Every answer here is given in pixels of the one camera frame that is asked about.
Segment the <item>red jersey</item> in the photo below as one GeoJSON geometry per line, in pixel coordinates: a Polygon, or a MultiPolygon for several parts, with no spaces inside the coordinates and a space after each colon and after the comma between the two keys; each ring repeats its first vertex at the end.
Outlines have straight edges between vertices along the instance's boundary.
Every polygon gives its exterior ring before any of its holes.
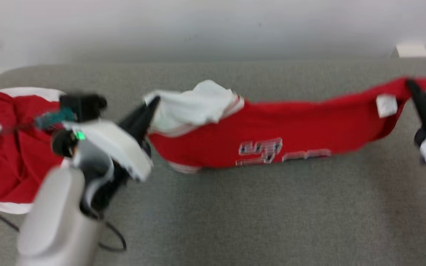
{"type": "MultiPolygon", "coordinates": [[[[1,89],[0,124],[12,128],[57,111],[60,93],[42,88],[1,89]]],[[[24,214],[30,210],[47,171],[63,160],[52,152],[50,143],[50,134],[35,128],[0,135],[0,211],[24,214]]]]}
{"type": "MultiPolygon", "coordinates": [[[[236,113],[181,136],[150,133],[159,154],[182,172],[268,164],[357,150],[387,136],[410,98],[400,78],[324,102],[245,102],[236,113]],[[397,112],[380,118],[379,95],[395,96],[397,112]]],[[[423,90],[426,78],[416,79],[423,90]]]]}

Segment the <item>white wall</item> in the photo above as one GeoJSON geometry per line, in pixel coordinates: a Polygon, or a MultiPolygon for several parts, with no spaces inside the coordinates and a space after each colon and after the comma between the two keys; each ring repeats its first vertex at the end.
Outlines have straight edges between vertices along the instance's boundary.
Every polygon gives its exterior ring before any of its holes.
{"type": "Polygon", "coordinates": [[[0,0],[0,70],[159,59],[385,57],[426,0],[0,0]]]}

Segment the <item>white stripe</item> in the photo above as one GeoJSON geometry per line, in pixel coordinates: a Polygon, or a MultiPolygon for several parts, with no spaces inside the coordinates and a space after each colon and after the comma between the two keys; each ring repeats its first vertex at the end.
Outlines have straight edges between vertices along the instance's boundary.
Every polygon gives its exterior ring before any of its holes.
{"type": "Polygon", "coordinates": [[[0,202],[0,211],[9,214],[26,214],[32,208],[32,203],[0,202]]]}
{"type": "Polygon", "coordinates": [[[190,166],[190,165],[183,165],[183,164],[178,164],[178,163],[174,163],[174,162],[167,162],[174,170],[184,173],[184,174],[194,174],[196,172],[198,172],[201,167],[197,167],[197,166],[190,166]]]}
{"type": "Polygon", "coordinates": [[[49,102],[59,101],[59,96],[65,94],[57,89],[44,89],[31,86],[22,86],[17,88],[0,89],[0,93],[7,94],[13,98],[19,96],[39,96],[49,102]]]}

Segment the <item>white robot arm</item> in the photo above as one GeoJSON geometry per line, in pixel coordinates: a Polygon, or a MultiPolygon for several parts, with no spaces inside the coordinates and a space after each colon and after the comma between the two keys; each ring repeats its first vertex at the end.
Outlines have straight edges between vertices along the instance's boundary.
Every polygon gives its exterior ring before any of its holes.
{"type": "MultiPolygon", "coordinates": [[[[115,191],[128,179],[145,181],[151,172],[150,150],[143,137],[158,101],[138,109],[119,126],[90,115],[84,119],[86,108],[69,106],[79,119],[64,123],[65,129],[54,136],[53,150],[72,160],[51,170],[41,185],[20,228],[18,266],[93,263],[105,226],[103,210],[115,191]]],[[[91,104],[92,109],[99,107],[91,104]]]]}

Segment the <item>white trim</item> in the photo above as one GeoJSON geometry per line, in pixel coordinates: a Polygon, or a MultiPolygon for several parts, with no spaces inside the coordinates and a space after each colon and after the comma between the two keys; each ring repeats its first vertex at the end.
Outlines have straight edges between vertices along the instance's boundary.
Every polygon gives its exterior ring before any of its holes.
{"type": "Polygon", "coordinates": [[[9,214],[27,214],[32,208],[32,203],[0,202],[0,211],[9,214]]]}
{"type": "Polygon", "coordinates": [[[65,94],[64,92],[61,92],[57,89],[44,89],[44,88],[36,88],[32,86],[0,89],[0,93],[7,94],[13,98],[19,97],[19,96],[34,95],[34,96],[39,96],[41,98],[44,98],[45,100],[49,102],[57,102],[59,101],[59,96],[61,94],[65,94]]]}
{"type": "Polygon", "coordinates": [[[201,167],[199,166],[190,166],[190,165],[184,165],[184,164],[178,164],[178,163],[174,163],[174,162],[167,162],[174,170],[180,172],[180,173],[184,173],[184,174],[194,174],[196,172],[198,172],[201,167]]]}
{"type": "MultiPolygon", "coordinates": [[[[231,115],[239,112],[242,108],[244,108],[244,98],[241,97],[241,96],[238,96],[238,100],[233,104],[234,104],[233,106],[230,106],[230,107],[225,109],[226,112],[221,116],[220,121],[221,121],[221,119],[227,118],[228,116],[231,116],[231,115]]],[[[149,128],[149,134],[156,133],[156,134],[162,135],[164,137],[176,138],[176,137],[185,135],[185,134],[187,134],[191,131],[194,131],[199,127],[208,125],[208,124],[209,123],[206,123],[206,124],[201,125],[201,126],[194,126],[192,124],[184,124],[184,125],[182,125],[178,128],[175,128],[175,129],[169,131],[169,132],[160,131],[156,127],[151,126],[149,128]]]]}

